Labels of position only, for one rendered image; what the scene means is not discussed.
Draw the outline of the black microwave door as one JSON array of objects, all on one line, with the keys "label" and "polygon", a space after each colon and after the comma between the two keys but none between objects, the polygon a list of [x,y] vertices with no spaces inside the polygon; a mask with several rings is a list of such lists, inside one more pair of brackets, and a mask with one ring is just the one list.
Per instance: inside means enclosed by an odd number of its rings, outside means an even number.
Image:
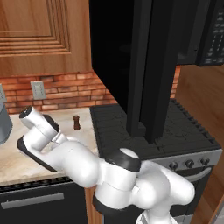
[{"label": "black microwave door", "polygon": [[163,135],[186,0],[88,0],[92,68],[148,143]]}]

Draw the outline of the black microwave oven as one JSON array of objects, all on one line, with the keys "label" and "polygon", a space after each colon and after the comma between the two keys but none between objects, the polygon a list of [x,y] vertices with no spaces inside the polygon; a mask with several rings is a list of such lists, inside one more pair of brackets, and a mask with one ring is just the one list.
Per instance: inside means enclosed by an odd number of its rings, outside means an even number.
[{"label": "black microwave oven", "polygon": [[224,64],[224,0],[188,0],[178,65]]}]

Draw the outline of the brown pepper mill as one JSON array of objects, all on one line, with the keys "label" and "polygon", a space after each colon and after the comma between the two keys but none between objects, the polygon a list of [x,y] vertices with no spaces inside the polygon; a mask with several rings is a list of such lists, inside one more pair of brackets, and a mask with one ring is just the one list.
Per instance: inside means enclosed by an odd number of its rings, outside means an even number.
[{"label": "brown pepper mill", "polygon": [[81,128],[80,126],[80,117],[78,115],[73,116],[73,128],[75,130],[79,130]]}]

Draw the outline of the black stove hob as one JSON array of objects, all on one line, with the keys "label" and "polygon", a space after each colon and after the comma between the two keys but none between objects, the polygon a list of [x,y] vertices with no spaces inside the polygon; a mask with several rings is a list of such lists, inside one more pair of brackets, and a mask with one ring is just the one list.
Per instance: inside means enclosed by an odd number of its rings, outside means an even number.
[{"label": "black stove hob", "polygon": [[152,144],[143,136],[129,135],[126,131],[126,114],[118,104],[93,106],[89,110],[102,158],[118,148],[133,150],[142,160],[222,152],[215,138],[175,99],[170,100],[163,135]]}]

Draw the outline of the grey metal pot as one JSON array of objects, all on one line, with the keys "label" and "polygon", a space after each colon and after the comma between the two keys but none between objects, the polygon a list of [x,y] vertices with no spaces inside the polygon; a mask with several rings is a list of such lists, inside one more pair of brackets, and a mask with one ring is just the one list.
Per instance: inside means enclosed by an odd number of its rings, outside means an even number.
[{"label": "grey metal pot", "polygon": [[12,130],[12,121],[3,102],[0,102],[0,144],[4,144]]}]

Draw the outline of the wooden cupboard door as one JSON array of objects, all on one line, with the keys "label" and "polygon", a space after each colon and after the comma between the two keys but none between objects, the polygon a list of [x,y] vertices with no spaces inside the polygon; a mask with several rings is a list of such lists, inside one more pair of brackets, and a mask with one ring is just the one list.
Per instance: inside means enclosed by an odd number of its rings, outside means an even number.
[{"label": "wooden cupboard door", "polygon": [[90,69],[88,0],[0,0],[0,77]]}]

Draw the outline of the black oven door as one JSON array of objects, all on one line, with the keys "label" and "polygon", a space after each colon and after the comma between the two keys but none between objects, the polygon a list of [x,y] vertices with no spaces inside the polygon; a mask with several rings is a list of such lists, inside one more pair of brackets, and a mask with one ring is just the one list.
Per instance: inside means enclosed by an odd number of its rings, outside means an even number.
[{"label": "black oven door", "polygon": [[[204,171],[206,168],[200,167],[200,168],[194,168],[191,170],[177,171],[177,174],[183,177],[192,176]],[[207,181],[210,177],[212,170],[204,178],[198,181],[191,182],[195,188],[195,196],[193,201],[190,204],[185,206],[175,205],[171,207],[171,216],[176,220],[178,224],[190,224],[193,214],[195,212],[195,209],[197,205],[199,204],[201,195],[205,190]]]}]

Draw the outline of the black dishwasher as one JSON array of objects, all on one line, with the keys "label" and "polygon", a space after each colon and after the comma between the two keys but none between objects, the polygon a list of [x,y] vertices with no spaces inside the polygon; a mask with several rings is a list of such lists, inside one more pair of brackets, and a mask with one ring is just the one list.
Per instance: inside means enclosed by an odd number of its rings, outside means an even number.
[{"label": "black dishwasher", "polygon": [[[48,194],[64,199],[2,209],[1,203]],[[88,224],[84,188],[69,177],[0,186],[0,224]]]}]

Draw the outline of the grey wall outlet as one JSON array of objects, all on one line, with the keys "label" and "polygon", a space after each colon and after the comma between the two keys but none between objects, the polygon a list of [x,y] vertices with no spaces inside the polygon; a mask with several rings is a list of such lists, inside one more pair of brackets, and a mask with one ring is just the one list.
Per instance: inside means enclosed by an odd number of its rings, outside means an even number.
[{"label": "grey wall outlet", "polygon": [[31,91],[32,91],[34,100],[43,100],[46,98],[46,92],[45,92],[44,83],[42,80],[32,81]]}]

